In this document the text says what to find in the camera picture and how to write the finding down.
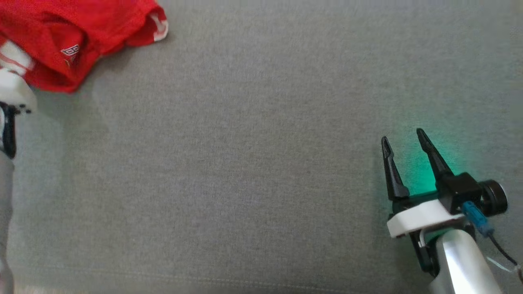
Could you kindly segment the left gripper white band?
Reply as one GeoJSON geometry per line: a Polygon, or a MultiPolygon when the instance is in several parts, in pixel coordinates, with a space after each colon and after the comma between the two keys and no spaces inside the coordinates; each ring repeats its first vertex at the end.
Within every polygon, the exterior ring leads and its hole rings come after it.
{"type": "Polygon", "coordinates": [[[37,97],[17,72],[0,68],[0,151],[15,158],[16,117],[37,111],[37,97]]]}

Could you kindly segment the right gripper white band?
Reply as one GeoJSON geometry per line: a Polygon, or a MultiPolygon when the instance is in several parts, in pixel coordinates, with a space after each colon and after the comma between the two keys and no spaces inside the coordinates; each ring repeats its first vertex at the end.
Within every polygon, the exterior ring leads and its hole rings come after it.
{"type": "MultiPolygon", "coordinates": [[[[422,128],[416,129],[418,141],[426,153],[436,184],[454,173],[441,156],[429,136],[422,128]]],[[[393,213],[387,220],[387,229],[393,239],[407,237],[420,269],[436,277],[443,270],[450,278],[467,278],[463,261],[449,255],[440,262],[436,252],[436,241],[446,232],[458,229],[467,233],[467,220],[463,215],[449,214],[435,192],[409,198],[410,192],[403,184],[394,162],[394,152],[386,136],[381,139],[382,156],[387,185],[387,197],[393,202],[393,213]]]]}

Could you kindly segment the red shorts white trim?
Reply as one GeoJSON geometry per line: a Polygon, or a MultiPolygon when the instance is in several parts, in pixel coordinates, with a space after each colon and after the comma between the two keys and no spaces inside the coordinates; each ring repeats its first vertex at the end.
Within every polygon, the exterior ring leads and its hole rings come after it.
{"type": "Polygon", "coordinates": [[[0,38],[32,58],[20,76],[42,91],[73,93],[101,58],[168,32],[157,0],[0,0],[0,38]]]}

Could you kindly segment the large grey sofa seat cushion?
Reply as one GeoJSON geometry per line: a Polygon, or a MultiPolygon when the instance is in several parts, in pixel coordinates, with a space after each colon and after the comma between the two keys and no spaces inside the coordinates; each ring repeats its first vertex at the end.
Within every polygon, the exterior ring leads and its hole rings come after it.
{"type": "Polygon", "coordinates": [[[424,294],[392,239],[381,138],[411,194],[499,182],[523,263],[523,0],[161,0],[168,37],[17,119],[17,289],[424,294]]]}

